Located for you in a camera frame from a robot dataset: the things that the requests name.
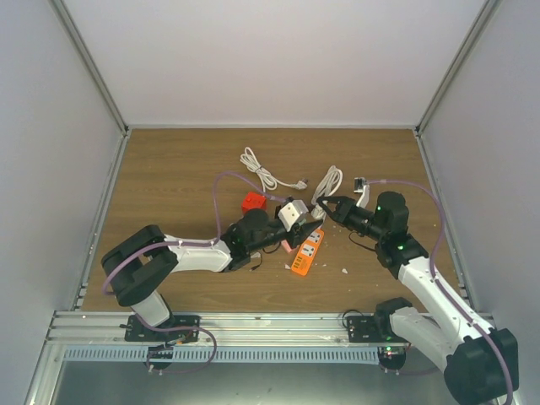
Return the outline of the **pink square adapter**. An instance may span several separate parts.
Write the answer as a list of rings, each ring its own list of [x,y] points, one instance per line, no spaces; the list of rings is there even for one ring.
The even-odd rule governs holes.
[[[289,243],[286,241],[286,240],[282,240],[281,241],[281,246],[283,247],[283,249],[287,252],[287,253],[290,253],[293,249],[290,247]]]

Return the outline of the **red cube power socket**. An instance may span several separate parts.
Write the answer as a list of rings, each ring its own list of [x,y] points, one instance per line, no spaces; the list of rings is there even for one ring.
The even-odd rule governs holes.
[[[242,213],[247,213],[252,209],[267,209],[267,198],[257,192],[248,192],[241,203]]]

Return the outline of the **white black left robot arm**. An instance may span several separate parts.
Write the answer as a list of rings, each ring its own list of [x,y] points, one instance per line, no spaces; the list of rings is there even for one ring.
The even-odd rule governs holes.
[[[306,221],[305,215],[285,208],[290,215],[271,219],[255,208],[231,224],[217,240],[190,240],[165,235],[159,226],[148,225],[101,259],[106,274],[102,292],[129,307],[144,325],[145,332],[163,341],[174,330],[172,311],[158,292],[172,273],[209,271],[227,273],[251,261],[251,255],[285,241],[300,246],[322,225],[320,219]]]

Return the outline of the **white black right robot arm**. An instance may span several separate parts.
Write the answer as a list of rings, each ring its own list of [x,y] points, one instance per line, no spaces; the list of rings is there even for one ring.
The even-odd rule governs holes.
[[[383,192],[376,207],[362,208],[350,197],[319,197],[318,204],[337,224],[375,241],[380,264],[423,304],[426,319],[414,307],[387,301],[373,322],[375,335],[391,342],[404,338],[443,374],[460,404],[514,400],[519,386],[518,344],[508,329],[497,329],[475,312],[436,269],[428,253],[408,231],[409,211],[397,192]]]

